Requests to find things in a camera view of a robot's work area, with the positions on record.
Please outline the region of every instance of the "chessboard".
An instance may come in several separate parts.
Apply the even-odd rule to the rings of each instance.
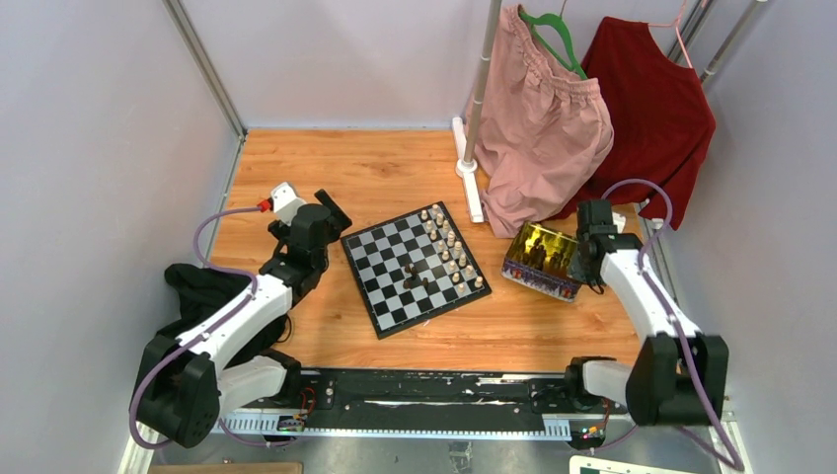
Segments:
[[[492,292],[441,201],[341,243],[378,339]]]

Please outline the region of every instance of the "cable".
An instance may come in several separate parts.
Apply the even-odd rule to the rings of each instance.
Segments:
[[[665,314],[668,316],[669,321],[674,326],[674,330],[677,332],[677,338],[680,340],[680,348],[683,351],[683,359],[686,361],[686,366],[689,369],[689,377],[692,379],[692,384],[695,386],[695,392],[698,394],[698,398],[701,400],[701,405],[704,407],[704,411],[706,411],[707,416],[709,417],[710,422],[712,423],[713,428],[715,428],[716,433],[721,438],[721,442],[723,443],[723,447],[726,448],[726,451],[729,453],[729,456],[732,457],[732,460],[729,460],[726,456],[720,454],[714,449],[711,449],[710,446],[705,444],[704,442],[698,442],[698,445],[701,446],[704,450],[706,450],[709,454],[715,456],[720,462],[726,464],[727,466],[735,469],[736,471],[743,471],[744,470],[744,461],[741,460],[741,456],[738,454],[738,451],[735,450],[735,446],[732,445],[732,441],[729,439],[729,435],[726,433],[726,430],[723,429],[721,426],[721,421],[718,419],[718,415],[715,413],[715,409],[712,407],[712,402],[709,400],[709,396],[706,393],[706,389],[704,389],[704,385],[701,382],[701,377],[698,374],[698,369],[695,365],[695,359],[692,356],[692,350],[689,348],[689,340],[686,338],[686,333],[683,331],[683,326],[680,324],[680,320],[677,319],[676,314],[674,313],[674,308],[668,303],[668,298],[665,297],[662,290],[654,283],[653,278],[651,277],[651,273],[646,271],[645,269],[645,257],[650,250],[651,246],[655,244],[659,240],[660,234],[662,231],[668,228],[669,224],[671,223],[671,215],[673,213],[673,205],[671,204],[671,198],[668,194],[656,183],[653,183],[649,180],[643,180],[639,178],[632,178],[629,180],[620,181],[619,183],[611,186],[608,190],[602,195],[603,199],[607,199],[611,193],[617,188],[621,188],[625,185],[646,185],[657,191],[665,200],[665,220],[662,223],[662,227],[659,230],[654,232],[654,234],[648,239],[647,242],[643,245],[640,249],[640,254],[637,257],[637,266],[640,268],[640,273],[643,275],[643,279],[646,281],[647,285],[651,288],[654,295],[659,300],[659,303],[662,305],[663,309],[665,310]],[[693,435],[691,432],[686,430],[685,428],[680,428],[681,432],[686,435]],[[691,439],[696,439],[696,436],[689,436]]]
[[[287,315],[287,317],[288,317],[288,335],[285,336],[285,339],[280,339],[280,340],[276,341],[277,343],[280,343],[280,344],[281,343],[287,343],[288,340],[290,339],[290,335],[293,334],[293,320],[290,319],[290,315]]]
[[[212,264],[208,260],[206,260],[206,258],[200,252],[199,240],[200,240],[201,231],[203,231],[203,229],[207,225],[209,225],[210,222],[212,222],[214,220],[217,220],[217,219],[220,219],[221,217],[224,217],[226,215],[239,214],[239,213],[244,213],[244,212],[264,212],[264,211],[265,211],[265,207],[262,204],[260,204],[259,206],[256,206],[256,207],[245,207],[245,208],[241,208],[241,209],[224,210],[224,211],[221,211],[221,212],[218,212],[216,214],[213,214],[213,215],[209,216],[203,222],[201,222],[200,225],[197,226],[197,229],[195,229],[194,237],[191,240],[191,247],[194,250],[194,253],[197,256],[197,258],[204,265],[206,265],[208,268],[211,268],[213,270],[216,270],[216,271],[219,271],[219,272],[224,272],[224,273],[227,273],[227,274],[243,275],[245,277],[248,277],[250,279],[250,282],[251,282],[251,287],[250,287],[251,295],[250,295],[250,297],[245,296],[241,300],[241,302],[239,302],[235,307],[233,307],[227,314],[225,314],[220,319],[218,319],[218,321],[216,321],[214,324],[209,326],[209,328],[207,328],[206,331],[204,331],[202,334],[196,336],[191,341],[188,341],[187,343],[183,344],[182,346],[180,346],[178,349],[176,349],[171,354],[166,355],[165,357],[163,357],[163,359],[160,360],[160,362],[157,363],[157,365],[155,365],[145,375],[145,377],[142,379],[142,381],[139,382],[139,385],[136,387],[136,391],[133,394],[133,398],[131,399],[130,408],[128,410],[128,414],[129,414],[128,430],[130,431],[130,434],[131,434],[131,437],[133,438],[133,440],[139,446],[144,447],[145,449],[160,449],[161,447],[167,446],[172,442],[170,439],[166,439],[166,440],[163,440],[163,441],[160,441],[160,442],[157,442],[157,443],[148,442],[148,441],[146,441],[145,439],[142,438],[142,435],[139,432],[139,428],[136,425],[136,423],[137,423],[136,413],[139,409],[139,402],[142,399],[143,394],[145,394],[145,390],[148,389],[148,386],[151,385],[151,382],[154,380],[154,378],[167,365],[172,363],[172,361],[176,360],[179,356],[181,356],[186,351],[188,351],[189,349],[196,346],[201,341],[205,341],[206,339],[208,339],[209,335],[211,335],[218,328],[220,328],[222,325],[224,325],[224,323],[229,321],[233,316],[238,314],[242,309],[244,309],[244,307],[247,306],[247,303],[250,302],[251,298],[256,296],[256,291],[259,288],[259,282],[256,280],[256,276],[253,275],[252,273],[247,272],[247,271],[243,271],[243,270],[228,269],[228,268],[224,268],[224,267],[219,267],[215,264]]]

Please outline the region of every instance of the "metal pole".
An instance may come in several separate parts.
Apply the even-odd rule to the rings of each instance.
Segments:
[[[701,0],[698,0],[698,3],[695,4],[695,7],[689,14],[689,18],[686,20],[686,23],[683,24],[683,27],[680,29],[680,35],[683,37],[683,44],[686,45],[687,49],[692,42],[698,38],[698,34],[706,24],[709,12],[712,10],[712,7],[716,5],[716,3],[716,0],[707,0],[706,6],[701,7]],[[675,63],[679,63],[683,58],[683,49],[680,48],[680,44],[677,41],[674,42],[671,49],[668,51],[668,58]]]
[[[501,6],[502,0],[492,0],[489,8],[489,23],[486,25],[486,37],[483,39],[480,72],[477,74],[477,84],[474,87],[474,104],[471,108],[471,117],[468,119],[468,139],[465,142],[465,155],[462,158],[469,165],[474,161],[474,146],[477,144],[477,131],[483,114],[483,99],[486,96],[486,83],[489,82],[489,66],[492,63],[492,48],[495,45],[496,26]]]
[[[759,7],[761,7],[765,3],[767,3],[767,0],[753,0],[747,6],[747,9],[741,15],[741,18],[738,19],[738,23],[736,23],[735,26],[732,27],[732,31],[729,32],[729,35],[723,41],[721,47],[718,48],[718,52],[715,53],[715,57],[712,58],[712,61],[710,61],[707,68],[704,69],[704,73],[701,74],[701,83],[704,84],[704,87],[706,87],[707,82],[712,78],[712,76],[714,76],[715,73],[718,72],[719,64],[723,60],[723,57],[726,55],[726,52],[729,49],[729,47],[734,44],[734,42],[738,39],[738,36],[741,34],[744,28],[746,28],[750,20],[752,20],[753,14],[756,12],[756,10],[758,10]]]
[[[232,99],[230,99],[229,94],[227,94],[226,89],[221,84],[221,79],[218,77],[218,73],[215,72],[215,68],[209,60],[209,55],[206,54],[206,49],[203,48],[203,44],[200,43],[200,38],[197,37],[197,32],[191,24],[183,1],[163,0],[163,4],[166,5],[166,9],[169,11],[169,15],[171,15],[172,21],[175,23],[178,31],[181,32],[181,36],[191,52],[191,57],[197,63],[197,68],[203,74],[203,79],[206,80],[206,84],[209,86],[209,90],[212,91],[212,95],[215,96],[215,100],[218,101],[221,112],[224,113],[230,127],[238,135],[239,141],[244,140],[244,135],[247,133],[247,130],[233,106]]]

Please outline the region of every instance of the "red connector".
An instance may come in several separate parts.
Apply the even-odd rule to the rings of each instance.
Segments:
[[[270,202],[269,199],[265,199],[262,202],[256,204],[256,207],[258,207],[262,212],[267,212],[273,207],[273,204]]]

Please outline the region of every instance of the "metal frame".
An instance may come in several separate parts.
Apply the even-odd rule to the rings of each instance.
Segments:
[[[215,71],[212,61],[209,60],[209,55],[206,53],[206,49],[200,42],[197,32],[194,30],[194,26],[189,19],[189,14],[186,11],[186,7],[184,7],[183,1],[163,0],[163,4],[166,6],[166,10],[169,11],[169,15],[171,15],[172,22],[174,22],[175,27],[177,27],[178,31],[181,33],[181,37],[189,49],[191,57],[197,64],[197,68],[200,69],[200,73],[206,80],[206,85],[209,86],[209,90],[212,91],[212,95],[215,96],[215,100],[218,101],[218,106],[221,108],[221,112],[224,113],[224,116],[227,118],[227,122],[229,122],[233,132],[235,132],[238,136],[239,142],[243,142],[245,136],[247,135],[247,129],[244,127],[244,123],[241,122],[241,118],[233,105],[232,99],[230,99],[230,95],[227,94],[226,89],[224,89],[224,85],[221,83],[221,79],[218,77],[218,73]]]

